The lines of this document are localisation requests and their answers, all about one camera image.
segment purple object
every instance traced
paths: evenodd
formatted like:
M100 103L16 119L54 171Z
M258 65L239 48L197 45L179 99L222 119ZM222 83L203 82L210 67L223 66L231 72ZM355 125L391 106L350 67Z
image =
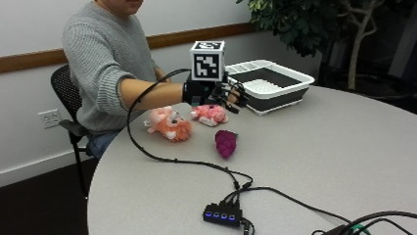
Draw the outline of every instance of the purple object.
M218 130L214 135L215 149L223 159L227 159L235 150L237 134L227 130Z

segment electrical outlet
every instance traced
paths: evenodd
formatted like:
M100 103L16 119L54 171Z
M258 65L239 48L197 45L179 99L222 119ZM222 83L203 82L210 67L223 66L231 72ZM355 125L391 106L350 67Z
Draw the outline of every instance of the electrical outlet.
M40 116L42 127L49 128L60 124L61 115L57 110L50 110L37 114Z

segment chair backrest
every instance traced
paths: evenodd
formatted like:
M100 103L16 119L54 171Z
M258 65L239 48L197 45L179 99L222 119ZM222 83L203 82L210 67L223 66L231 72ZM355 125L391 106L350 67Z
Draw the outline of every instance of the chair backrest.
M77 110L82 104L77 86L70 80L69 65L62 66L50 76L53 91L76 123Z

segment gray sweater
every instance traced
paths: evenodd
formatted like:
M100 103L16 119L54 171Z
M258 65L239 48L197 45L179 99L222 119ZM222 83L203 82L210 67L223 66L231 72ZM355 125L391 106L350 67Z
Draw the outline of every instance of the gray sweater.
M93 134L122 129L129 107L120 97L120 80L132 77L156 81L138 19L130 16L121 20L89 2L65 24L62 47L82 98L80 124ZM132 119L142 113L136 111Z

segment white basket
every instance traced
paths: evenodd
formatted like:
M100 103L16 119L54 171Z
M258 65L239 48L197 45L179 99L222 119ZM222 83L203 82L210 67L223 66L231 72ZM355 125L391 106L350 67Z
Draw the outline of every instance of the white basket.
M309 75L265 60L239 63L225 67L225 70L227 71L229 82L239 81L242 83L247 94L251 96L247 107L259 116L271 110L301 102L302 95L314 82ZM267 73L267 76L250 77L245 81L238 79L242 73L257 74L261 70Z

